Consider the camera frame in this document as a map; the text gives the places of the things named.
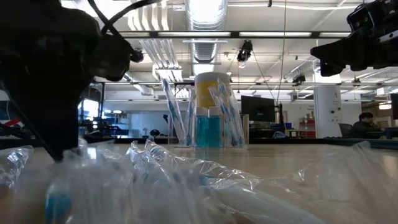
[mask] monitor screen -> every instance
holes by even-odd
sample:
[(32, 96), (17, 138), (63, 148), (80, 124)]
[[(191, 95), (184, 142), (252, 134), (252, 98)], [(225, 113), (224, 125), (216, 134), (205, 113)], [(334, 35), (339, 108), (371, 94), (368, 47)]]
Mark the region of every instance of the monitor screen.
[(273, 99), (242, 96), (242, 114), (248, 114), (250, 121), (275, 122), (275, 101)]
[(391, 94), (392, 117), (398, 119), (398, 94)]

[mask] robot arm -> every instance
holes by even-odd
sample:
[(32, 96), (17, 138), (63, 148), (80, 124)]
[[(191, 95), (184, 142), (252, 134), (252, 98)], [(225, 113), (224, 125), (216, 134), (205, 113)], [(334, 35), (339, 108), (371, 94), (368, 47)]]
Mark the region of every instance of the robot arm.
[(58, 0), (1, 1), (0, 88), (56, 161), (78, 145), (77, 106), (94, 76), (119, 81), (130, 60), (143, 59), (112, 24), (153, 2), (132, 4), (110, 21), (95, 9), (106, 24), (101, 33), (94, 18)]
[(358, 6), (347, 17), (351, 34), (337, 42), (314, 47), (321, 60), (321, 75), (398, 66), (398, 0), (376, 0)]

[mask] computer monitor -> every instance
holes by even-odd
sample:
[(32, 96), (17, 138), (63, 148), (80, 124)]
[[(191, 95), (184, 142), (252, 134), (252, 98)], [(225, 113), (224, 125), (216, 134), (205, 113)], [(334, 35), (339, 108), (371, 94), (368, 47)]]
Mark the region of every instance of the computer monitor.
[(248, 114), (250, 121), (275, 122), (275, 101), (273, 99), (242, 96), (242, 114)]

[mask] plastic packaging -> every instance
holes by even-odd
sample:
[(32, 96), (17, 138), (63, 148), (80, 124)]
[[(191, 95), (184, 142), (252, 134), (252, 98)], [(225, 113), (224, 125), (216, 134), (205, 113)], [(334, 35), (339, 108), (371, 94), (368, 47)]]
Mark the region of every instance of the plastic packaging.
[(170, 84), (166, 79), (162, 79), (163, 91), (166, 94), (167, 106), (169, 107), (171, 120), (174, 124), (175, 132), (177, 133), (178, 140), (180, 144), (185, 144), (185, 138), (187, 137), (185, 128), (183, 125), (183, 120), (181, 117), (180, 107), (178, 106), (177, 99), (174, 97), (172, 90), (170, 89)]
[(13, 188), (33, 152), (32, 146), (0, 150), (0, 187)]
[(49, 188), (50, 223), (393, 224), (398, 174), (369, 144), (262, 179), (217, 162), (178, 157), (147, 141), (125, 156), (70, 154)]
[(218, 85), (209, 87), (209, 92), (215, 105), (224, 115), (227, 130), (231, 133), (231, 145), (233, 147), (244, 148), (242, 121), (239, 114), (238, 102), (232, 89), (226, 86), (221, 80), (218, 80)]
[(197, 95), (194, 90), (190, 90), (191, 96), (189, 99), (189, 104), (188, 104), (188, 110), (185, 113), (185, 119), (184, 119), (184, 126), (185, 126), (185, 132), (186, 132), (186, 144), (187, 146), (192, 145), (192, 139), (193, 139), (193, 117), (195, 116), (195, 108), (196, 108), (196, 98)]

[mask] wooden table surface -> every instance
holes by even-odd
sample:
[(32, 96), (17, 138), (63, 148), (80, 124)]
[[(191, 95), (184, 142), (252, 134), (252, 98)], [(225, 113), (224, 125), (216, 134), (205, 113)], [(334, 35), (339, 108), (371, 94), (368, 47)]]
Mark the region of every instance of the wooden table surface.
[[(119, 145), (125, 152), (128, 144)], [(178, 156), (219, 162), (259, 177), (287, 177), (308, 163), (332, 152), (347, 150), (333, 145), (250, 145), (247, 151), (193, 151), (171, 149)], [(381, 154), (390, 175), (398, 174), (398, 151), (376, 150)], [(0, 189), (1, 223), (44, 223), (45, 191), (49, 185), (54, 162), (42, 148), (35, 149), (22, 170), (15, 191)]]

